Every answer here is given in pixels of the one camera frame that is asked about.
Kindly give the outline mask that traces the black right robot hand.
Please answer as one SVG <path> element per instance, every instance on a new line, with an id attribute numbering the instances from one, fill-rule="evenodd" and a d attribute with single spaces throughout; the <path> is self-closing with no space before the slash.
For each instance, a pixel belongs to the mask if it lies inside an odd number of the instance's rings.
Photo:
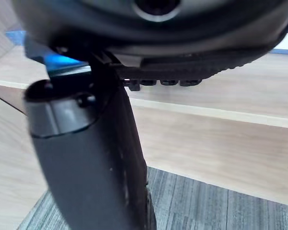
<path id="1" fill-rule="evenodd" d="M 29 59 L 49 78 L 24 93 L 30 136 L 73 230 L 154 230 L 126 88 L 194 86 L 288 32 L 288 0 L 14 0 Z"/>

